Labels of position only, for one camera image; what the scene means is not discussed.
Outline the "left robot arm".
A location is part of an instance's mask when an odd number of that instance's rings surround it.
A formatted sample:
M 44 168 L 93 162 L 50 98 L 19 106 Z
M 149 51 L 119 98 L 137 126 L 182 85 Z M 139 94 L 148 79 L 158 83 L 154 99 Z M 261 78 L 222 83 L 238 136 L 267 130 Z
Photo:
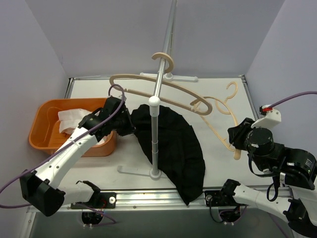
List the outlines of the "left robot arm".
M 70 188 L 60 188 L 59 185 L 75 163 L 113 131 L 125 136 L 133 133 L 134 127 L 124 99 L 110 96 L 102 108 L 83 117 L 48 161 L 23 172 L 19 179 L 22 197 L 47 217 L 66 204 L 79 203 L 89 208 L 99 205 L 103 195 L 92 182 L 79 180 Z

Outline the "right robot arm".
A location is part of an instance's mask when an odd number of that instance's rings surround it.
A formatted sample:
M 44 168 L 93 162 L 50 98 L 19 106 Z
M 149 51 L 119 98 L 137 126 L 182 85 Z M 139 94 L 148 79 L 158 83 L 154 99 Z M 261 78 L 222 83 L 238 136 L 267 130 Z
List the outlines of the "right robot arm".
M 265 127 L 253 127 L 245 118 L 227 130 L 229 142 L 247 152 L 249 170 L 252 165 L 261 171 L 259 178 L 272 178 L 270 191 L 261 192 L 228 179 L 219 193 L 211 195 L 206 204 L 212 207 L 249 205 L 285 221 L 294 232 L 308 237 L 317 236 L 317 160 L 302 149 L 285 147 L 273 140 Z

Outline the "white pleated skirt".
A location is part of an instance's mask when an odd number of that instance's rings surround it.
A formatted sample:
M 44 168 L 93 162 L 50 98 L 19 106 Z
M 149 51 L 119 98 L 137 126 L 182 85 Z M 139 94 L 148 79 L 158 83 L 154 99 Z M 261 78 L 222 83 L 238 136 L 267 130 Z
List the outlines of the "white pleated skirt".
M 59 133 L 71 135 L 84 116 L 91 112 L 85 109 L 70 109 L 58 112 Z

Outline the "black garment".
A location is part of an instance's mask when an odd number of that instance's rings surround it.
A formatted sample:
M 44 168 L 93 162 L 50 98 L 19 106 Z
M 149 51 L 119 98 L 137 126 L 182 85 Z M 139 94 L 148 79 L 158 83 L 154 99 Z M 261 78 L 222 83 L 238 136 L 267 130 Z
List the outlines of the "black garment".
M 206 166 L 199 140 L 184 117 L 169 107 L 160 106 L 158 128 L 158 168 L 189 205 L 203 192 Z

